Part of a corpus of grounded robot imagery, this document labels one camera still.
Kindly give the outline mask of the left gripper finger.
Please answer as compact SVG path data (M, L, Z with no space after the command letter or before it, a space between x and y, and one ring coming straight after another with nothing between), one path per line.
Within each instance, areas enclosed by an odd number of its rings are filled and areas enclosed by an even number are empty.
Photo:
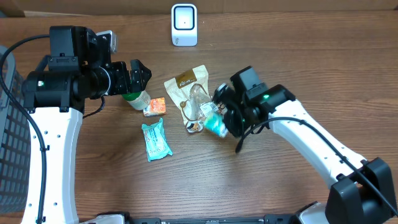
M144 91L151 77L151 73L131 73L130 92L137 93Z
M140 60L138 59L131 60L130 66L131 66L130 76L132 77L136 75L149 76L149 69L145 67Z

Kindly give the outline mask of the green blue tissue pack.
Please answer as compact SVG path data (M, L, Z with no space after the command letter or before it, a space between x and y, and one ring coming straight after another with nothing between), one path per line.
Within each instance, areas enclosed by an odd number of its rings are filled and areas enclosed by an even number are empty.
M223 122L223 117L215 112L211 112L204 120L203 125L206 129L215 133L221 138L225 138L228 134L228 129Z

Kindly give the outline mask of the white bottle green cap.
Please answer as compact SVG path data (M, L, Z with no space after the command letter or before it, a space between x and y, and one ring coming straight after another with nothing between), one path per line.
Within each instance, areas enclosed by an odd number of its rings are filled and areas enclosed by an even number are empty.
M135 109L142 111L150 105L150 95L146 91L123 94L122 97Z

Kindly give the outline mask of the orange tissue pack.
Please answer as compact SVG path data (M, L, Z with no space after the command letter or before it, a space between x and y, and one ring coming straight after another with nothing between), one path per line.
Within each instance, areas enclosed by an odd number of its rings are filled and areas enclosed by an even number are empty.
M145 117L160 116L166 114L165 98L151 99L148 107L143 110Z

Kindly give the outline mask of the beige snack bag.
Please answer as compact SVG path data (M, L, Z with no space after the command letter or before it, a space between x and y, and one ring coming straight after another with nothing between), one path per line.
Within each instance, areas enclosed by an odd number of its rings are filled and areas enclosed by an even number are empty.
M183 124L189 133L203 130L209 114L224 113L208 91L208 71L204 65L187 70L164 83L167 94L180 110Z

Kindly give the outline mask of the teal wet wipes pack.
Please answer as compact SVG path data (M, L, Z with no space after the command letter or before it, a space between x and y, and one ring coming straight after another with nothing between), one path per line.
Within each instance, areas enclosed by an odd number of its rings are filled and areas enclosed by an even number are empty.
M167 143L164 121L162 118L160 118L158 122L151 125L142 124L141 129L146 143L148 162L173 155L173 152Z

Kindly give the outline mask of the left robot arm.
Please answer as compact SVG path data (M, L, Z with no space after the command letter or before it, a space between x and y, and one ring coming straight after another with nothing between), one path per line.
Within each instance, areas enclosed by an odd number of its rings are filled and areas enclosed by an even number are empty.
M140 60L113 62L114 33L80 26L49 30L47 63L23 83L30 122L30 170L24 223L78 223L75 160L85 101L138 93L152 73Z

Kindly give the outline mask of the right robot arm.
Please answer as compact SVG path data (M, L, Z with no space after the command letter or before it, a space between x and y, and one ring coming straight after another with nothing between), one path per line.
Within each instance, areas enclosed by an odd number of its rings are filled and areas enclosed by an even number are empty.
M213 101L226 107L223 123L239 142L264 128L290 143L329 189L326 203L313 202L287 215L265 215L264 223L384 223L397 216L391 168L352 151L317 123L283 85L269 88L248 66L220 85Z

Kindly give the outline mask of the white barcode scanner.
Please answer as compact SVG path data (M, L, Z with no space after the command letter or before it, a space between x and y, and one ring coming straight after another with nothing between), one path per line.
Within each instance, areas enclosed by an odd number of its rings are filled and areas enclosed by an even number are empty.
M176 47L198 43L198 11L194 4L178 3L171 8L171 36Z

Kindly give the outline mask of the grey plastic mesh basket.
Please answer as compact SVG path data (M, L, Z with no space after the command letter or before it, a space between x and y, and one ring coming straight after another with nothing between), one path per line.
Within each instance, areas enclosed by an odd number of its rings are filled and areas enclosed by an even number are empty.
M1 214L25 208L29 167L29 122L1 91Z

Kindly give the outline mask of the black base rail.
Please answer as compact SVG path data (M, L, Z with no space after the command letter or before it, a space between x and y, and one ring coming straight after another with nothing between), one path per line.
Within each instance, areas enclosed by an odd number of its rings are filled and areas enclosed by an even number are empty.
M100 215L122 215L125 223L130 224L300 224L293 214L268 214L263 217L229 218L132 218L129 212L104 212Z

